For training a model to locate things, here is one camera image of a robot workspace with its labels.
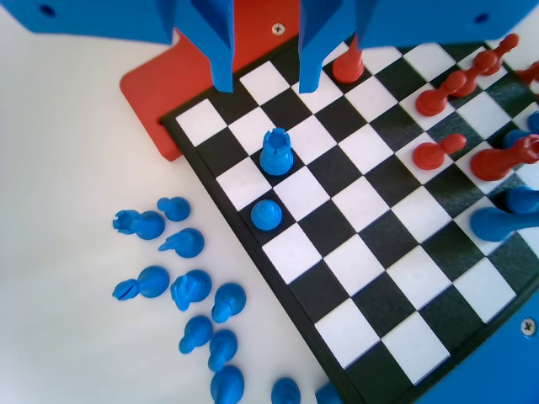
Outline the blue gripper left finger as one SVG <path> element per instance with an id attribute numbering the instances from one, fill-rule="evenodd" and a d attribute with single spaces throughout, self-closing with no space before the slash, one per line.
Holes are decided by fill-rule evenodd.
<path id="1" fill-rule="evenodd" d="M 174 25 L 208 59 L 214 87 L 232 92 L 234 1 L 179 0 Z"/>

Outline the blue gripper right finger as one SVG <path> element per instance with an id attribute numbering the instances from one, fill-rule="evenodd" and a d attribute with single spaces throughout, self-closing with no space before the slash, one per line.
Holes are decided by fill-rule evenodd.
<path id="1" fill-rule="evenodd" d="M 313 93 L 324 59 L 355 32 L 355 2 L 300 1 L 299 92 Z"/>

